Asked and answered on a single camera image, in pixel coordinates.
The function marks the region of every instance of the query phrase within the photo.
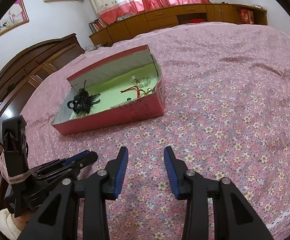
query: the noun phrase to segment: headboard panel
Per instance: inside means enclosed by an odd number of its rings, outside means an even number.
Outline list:
[[[12,58],[0,71],[0,154],[2,121],[20,114],[28,99],[50,74],[84,53],[73,33],[37,43]]]

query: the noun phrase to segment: gold picture frame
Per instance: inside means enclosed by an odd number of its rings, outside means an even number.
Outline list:
[[[16,0],[0,20],[0,36],[29,22],[23,0]]]

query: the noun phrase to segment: red box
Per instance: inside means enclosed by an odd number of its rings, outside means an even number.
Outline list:
[[[240,10],[241,22],[245,24],[254,24],[254,13],[247,9]]]
[[[154,63],[157,83],[152,93],[141,98],[126,101],[108,110],[70,119],[73,111],[67,102],[73,100],[80,88],[92,86],[96,82],[113,79],[134,69]],[[95,130],[99,128],[136,122],[164,115],[164,86],[160,66],[151,55],[147,45],[132,48],[98,61],[67,78],[72,89],[61,104],[52,126],[63,135]]]

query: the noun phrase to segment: bed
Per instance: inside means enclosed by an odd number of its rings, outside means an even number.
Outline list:
[[[163,117],[68,136],[51,126],[70,90],[68,76],[144,44],[162,68]],[[99,159],[81,171],[83,179],[104,168],[121,146],[128,148],[122,193],[106,203],[111,239],[181,239],[186,204],[168,185],[162,158],[167,145],[204,177],[229,177],[275,239],[290,234],[290,37],[284,33],[204,23],[141,34],[82,54],[51,74],[21,114],[30,168],[94,150]],[[213,239],[212,220],[209,226]]]

